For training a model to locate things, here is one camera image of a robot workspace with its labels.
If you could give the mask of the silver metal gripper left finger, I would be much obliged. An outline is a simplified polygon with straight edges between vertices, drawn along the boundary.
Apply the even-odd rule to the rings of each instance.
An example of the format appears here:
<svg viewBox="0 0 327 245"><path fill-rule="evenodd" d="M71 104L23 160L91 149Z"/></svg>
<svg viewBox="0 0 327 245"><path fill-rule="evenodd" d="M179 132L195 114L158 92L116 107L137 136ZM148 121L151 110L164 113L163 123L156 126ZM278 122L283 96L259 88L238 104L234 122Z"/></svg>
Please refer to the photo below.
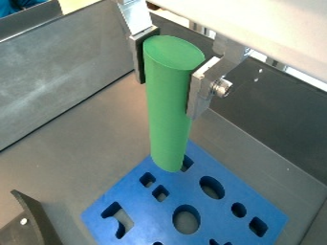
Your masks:
<svg viewBox="0 0 327 245"><path fill-rule="evenodd" d="M152 24L145 0L115 0L115 2L127 28L136 81L143 84L145 82L143 42L158 35L160 29Z"/></svg>

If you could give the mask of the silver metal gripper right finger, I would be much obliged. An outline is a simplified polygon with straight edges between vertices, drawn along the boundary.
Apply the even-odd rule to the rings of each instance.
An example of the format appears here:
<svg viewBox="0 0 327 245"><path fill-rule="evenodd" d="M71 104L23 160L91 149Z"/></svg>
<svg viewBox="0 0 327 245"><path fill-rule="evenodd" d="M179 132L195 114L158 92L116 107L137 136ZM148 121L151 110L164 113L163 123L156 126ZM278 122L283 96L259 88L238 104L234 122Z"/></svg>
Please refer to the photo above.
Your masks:
<svg viewBox="0 0 327 245"><path fill-rule="evenodd" d="M218 35L215 55L194 70L190 85L187 116L195 120L210 107L214 97L226 98L232 82L224 77L248 57L248 48L232 39Z"/></svg>

